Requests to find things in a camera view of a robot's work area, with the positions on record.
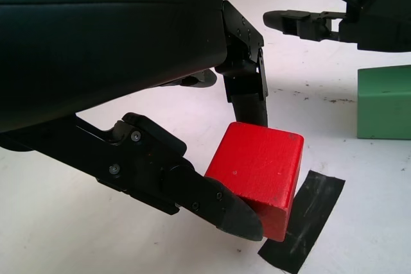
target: black tape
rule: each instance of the black tape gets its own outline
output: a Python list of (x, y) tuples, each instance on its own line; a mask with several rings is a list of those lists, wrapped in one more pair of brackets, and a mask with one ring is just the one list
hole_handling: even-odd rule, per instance
[(268, 239), (258, 254), (272, 266), (297, 274), (327, 222), (345, 181), (310, 171), (294, 198), (284, 242)]

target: robotic arm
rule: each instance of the robotic arm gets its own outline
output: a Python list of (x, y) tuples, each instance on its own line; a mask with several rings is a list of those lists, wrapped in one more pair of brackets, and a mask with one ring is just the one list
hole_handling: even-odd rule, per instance
[[(369, 51), (411, 51), (411, 0), (343, 0), (346, 13), (272, 11), (264, 14), (268, 27), (286, 35), (321, 41), (356, 43)], [(331, 20), (342, 19), (339, 32)]]

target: white table surface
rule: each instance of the white table surface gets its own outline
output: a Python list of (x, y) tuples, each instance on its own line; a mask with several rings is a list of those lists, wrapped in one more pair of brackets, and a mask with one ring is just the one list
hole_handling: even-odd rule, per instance
[[(231, 1), (265, 37), (270, 127), (306, 139), (299, 186), (310, 169), (347, 181), (300, 273), (411, 273), (411, 142), (356, 139), (356, 103), (341, 101), (356, 101), (357, 69), (411, 54), (299, 40), (262, 21), (269, 10), (342, 11), (339, 0)], [(108, 129), (127, 112), (185, 141), (199, 173), (234, 121), (221, 76), (209, 89), (145, 90), (80, 116)], [(39, 153), (0, 150), (0, 172), (0, 274), (281, 273), (257, 255), (263, 242), (186, 210), (168, 216)]]

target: red wooden cube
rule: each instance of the red wooden cube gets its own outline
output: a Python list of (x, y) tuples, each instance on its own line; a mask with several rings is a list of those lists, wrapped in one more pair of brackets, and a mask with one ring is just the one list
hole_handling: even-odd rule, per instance
[(205, 176), (223, 183), (257, 213), (264, 236), (284, 241), (304, 138), (231, 123)]

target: green foam block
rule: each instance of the green foam block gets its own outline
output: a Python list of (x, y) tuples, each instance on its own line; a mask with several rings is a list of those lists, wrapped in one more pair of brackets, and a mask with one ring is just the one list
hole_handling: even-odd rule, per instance
[(358, 71), (357, 136), (411, 139), (411, 65)]

